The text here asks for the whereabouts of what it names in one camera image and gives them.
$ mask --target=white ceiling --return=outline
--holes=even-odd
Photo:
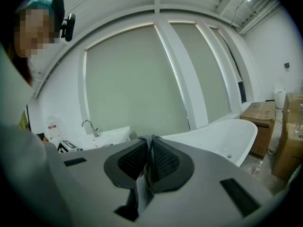
[[[27,4],[29,0],[25,0],[20,7]],[[144,7],[147,10],[158,12],[162,9],[186,9],[195,12],[206,13],[214,16],[226,23],[231,23],[235,16],[236,8],[244,0],[64,0],[65,15],[70,13],[76,14],[76,24],[74,28],[73,38],[83,36],[83,31],[93,24],[112,14],[119,13],[126,9]],[[238,31],[245,28],[245,25],[251,23],[250,20],[261,14],[264,8],[272,0],[246,0],[239,7],[236,13],[234,26]],[[48,50],[43,50],[38,53],[38,56],[33,56],[32,71],[35,80],[34,88],[38,91],[41,88],[44,79],[49,73],[50,67],[56,55],[62,51],[67,44],[51,44]]]

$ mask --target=sink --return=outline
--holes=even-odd
[[[105,131],[98,133],[98,137],[93,134],[88,134],[80,138],[81,147],[83,150],[96,149],[108,144],[119,144],[128,140],[131,129],[129,126],[116,130]]]

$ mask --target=faucet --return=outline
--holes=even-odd
[[[98,137],[98,133],[97,133],[98,128],[94,129],[94,127],[93,127],[91,121],[89,121],[89,120],[84,120],[84,121],[82,122],[82,127],[83,127],[83,124],[84,124],[85,122],[89,122],[89,123],[90,123],[91,129],[93,130],[94,137],[95,137],[95,138]]]

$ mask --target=toilet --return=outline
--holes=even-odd
[[[281,77],[278,77],[275,81],[274,100],[277,109],[284,107],[286,91],[284,81]]]

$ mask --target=freestanding bathtub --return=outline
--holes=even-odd
[[[216,153],[240,166],[250,151],[258,129],[252,122],[232,119],[214,123],[199,130],[162,136]]]

